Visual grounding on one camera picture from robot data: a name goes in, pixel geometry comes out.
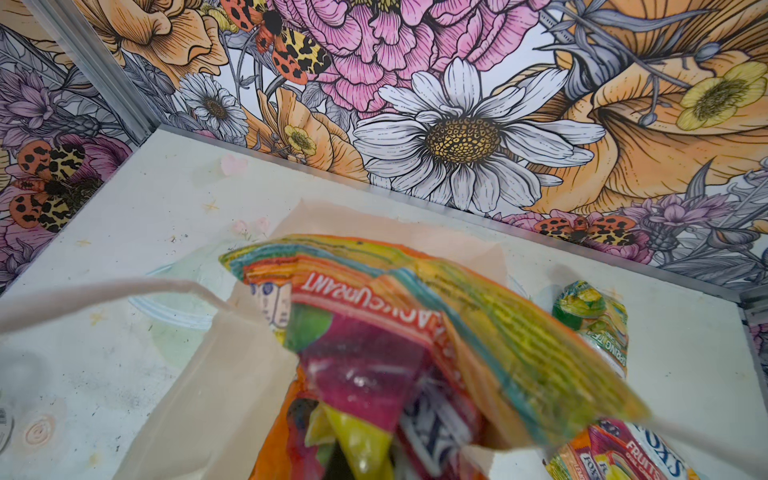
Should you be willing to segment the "orange Fox's fruits candy bag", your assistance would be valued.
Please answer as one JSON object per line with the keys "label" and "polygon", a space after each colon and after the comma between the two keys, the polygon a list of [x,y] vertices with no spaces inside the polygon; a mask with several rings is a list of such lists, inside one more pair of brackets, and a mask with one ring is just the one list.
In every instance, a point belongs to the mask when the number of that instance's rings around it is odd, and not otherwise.
{"label": "orange Fox's fruits candy bag", "polygon": [[479,479],[470,447],[560,447],[650,415],[572,329],[455,262],[329,235],[220,261],[298,359],[254,479]]}

